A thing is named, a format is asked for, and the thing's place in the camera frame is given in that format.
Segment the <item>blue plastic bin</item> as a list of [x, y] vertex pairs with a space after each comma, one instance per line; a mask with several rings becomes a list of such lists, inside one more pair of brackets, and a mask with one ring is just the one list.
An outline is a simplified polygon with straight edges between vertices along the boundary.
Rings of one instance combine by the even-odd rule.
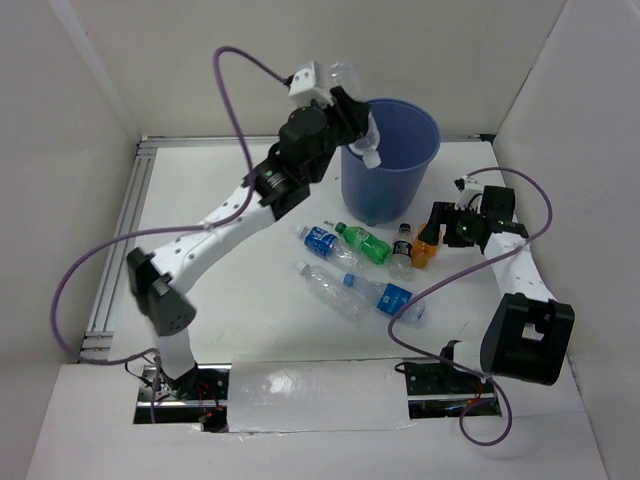
[[340, 179], [347, 210], [375, 226], [399, 219], [408, 209], [439, 151], [441, 132], [431, 114], [408, 101], [379, 98], [369, 104], [380, 132], [381, 164], [368, 169], [344, 147]]

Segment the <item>clear bottle blue-white cap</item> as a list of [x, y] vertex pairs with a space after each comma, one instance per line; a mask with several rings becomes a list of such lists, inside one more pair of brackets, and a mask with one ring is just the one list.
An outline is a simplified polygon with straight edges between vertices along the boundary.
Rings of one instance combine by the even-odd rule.
[[297, 262], [295, 269], [306, 288], [321, 302], [352, 323], [363, 322], [371, 313], [369, 304], [320, 265]]

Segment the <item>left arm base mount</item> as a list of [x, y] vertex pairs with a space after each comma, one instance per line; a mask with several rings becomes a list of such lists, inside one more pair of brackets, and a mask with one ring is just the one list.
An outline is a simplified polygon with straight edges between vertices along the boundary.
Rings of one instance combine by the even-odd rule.
[[201, 364], [194, 380], [178, 390], [163, 377], [153, 389], [156, 368], [148, 361], [138, 371], [126, 364], [124, 371], [137, 381], [134, 425], [194, 424], [202, 432], [228, 431], [230, 364]]

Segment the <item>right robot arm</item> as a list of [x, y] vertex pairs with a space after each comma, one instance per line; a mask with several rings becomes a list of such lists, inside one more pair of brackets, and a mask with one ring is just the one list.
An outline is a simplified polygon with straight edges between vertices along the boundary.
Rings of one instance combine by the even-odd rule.
[[455, 181], [455, 202], [436, 202], [418, 239], [452, 248], [477, 246], [491, 265], [502, 299], [479, 353], [483, 372], [550, 386], [561, 372], [572, 333], [573, 308], [558, 302], [544, 284], [517, 222], [511, 188]]

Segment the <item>orange plastic bottle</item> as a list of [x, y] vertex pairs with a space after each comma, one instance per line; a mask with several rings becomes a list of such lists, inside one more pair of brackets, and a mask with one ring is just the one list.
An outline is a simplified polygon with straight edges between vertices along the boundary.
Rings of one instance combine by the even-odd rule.
[[420, 225], [412, 244], [412, 265], [417, 269], [425, 269], [427, 267], [428, 263], [435, 257], [439, 247], [439, 242], [442, 239], [442, 232], [439, 232], [439, 242], [435, 246], [421, 241], [419, 239], [419, 235], [425, 228], [425, 223]]

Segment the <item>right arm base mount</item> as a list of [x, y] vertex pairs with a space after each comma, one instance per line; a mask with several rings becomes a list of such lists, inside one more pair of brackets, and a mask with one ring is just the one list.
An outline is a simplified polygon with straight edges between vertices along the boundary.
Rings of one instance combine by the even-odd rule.
[[478, 377], [434, 362], [403, 361], [394, 366], [404, 377], [412, 420], [468, 416], [500, 416], [495, 389]]

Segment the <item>small bottle black label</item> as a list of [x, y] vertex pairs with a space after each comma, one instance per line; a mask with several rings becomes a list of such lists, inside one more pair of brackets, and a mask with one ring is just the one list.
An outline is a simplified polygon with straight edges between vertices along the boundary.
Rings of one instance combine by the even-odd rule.
[[413, 278], [413, 237], [411, 226], [401, 223], [393, 238], [389, 269], [393, 278], [409, 281]]

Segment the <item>large bottle blue label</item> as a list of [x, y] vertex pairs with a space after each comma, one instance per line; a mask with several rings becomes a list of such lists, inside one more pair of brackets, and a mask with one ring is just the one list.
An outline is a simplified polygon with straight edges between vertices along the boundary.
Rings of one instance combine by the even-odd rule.
[[335, 267], [352, 272], [361, 267], [357, 253], [333, 233], [317, 226], [299, 226], [296, 236], [313, 254]]

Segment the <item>green plastic bottle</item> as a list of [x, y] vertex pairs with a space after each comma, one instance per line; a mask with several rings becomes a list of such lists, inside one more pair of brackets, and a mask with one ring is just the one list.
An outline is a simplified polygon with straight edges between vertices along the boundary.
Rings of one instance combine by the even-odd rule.
[[349, 246], [375, 265], [383, 266], [389, 260], [392, 253], [391, 246], [365, 228], [338, 222], [335, 230]]

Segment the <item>small bottle blue label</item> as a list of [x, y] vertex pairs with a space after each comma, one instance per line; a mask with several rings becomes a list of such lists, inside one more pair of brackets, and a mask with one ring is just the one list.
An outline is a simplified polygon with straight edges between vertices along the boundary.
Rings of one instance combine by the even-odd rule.
[[[365, 298], [382, 314], [393, 317], [413, 299], [413, 293], [393, 283], [371, 282], [347, 273], [343, 284]], [[422, 301], [413, 304], [398, 319], [398, 323], [414, 328], [422, 326], [425, 306]]]

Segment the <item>clear bottle white cap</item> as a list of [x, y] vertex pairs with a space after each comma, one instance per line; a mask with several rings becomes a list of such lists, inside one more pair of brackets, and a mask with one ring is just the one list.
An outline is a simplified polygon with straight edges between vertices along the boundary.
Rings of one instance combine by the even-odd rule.
[[343, 59], [329, 67], [329, 74], [331, 83], [344, 91], [342, 99], [346, 100], [348, 119], [353, 123], [354, 140], [349, 148], [362, 159], [367, 169], [379, 167], [380, 132], [354, 65]]

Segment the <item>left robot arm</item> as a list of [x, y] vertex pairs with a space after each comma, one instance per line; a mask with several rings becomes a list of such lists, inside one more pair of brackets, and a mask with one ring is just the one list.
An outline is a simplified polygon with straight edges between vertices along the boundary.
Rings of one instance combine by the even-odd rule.
[[132, 296], [150, 321], [160, 361], [163, 389], [176, 399], [197, 387], [198, 366], [188, 327], [196, 309], [186, 295], [199, 278], [244, 240], [276, 223], [310, 195], [335, 151], [369, 130], [370, 107], [342, 87], [329, 101], [310, 100], [290, 114], [265, 160], [198, 228], [151, 253], [127, 256]]

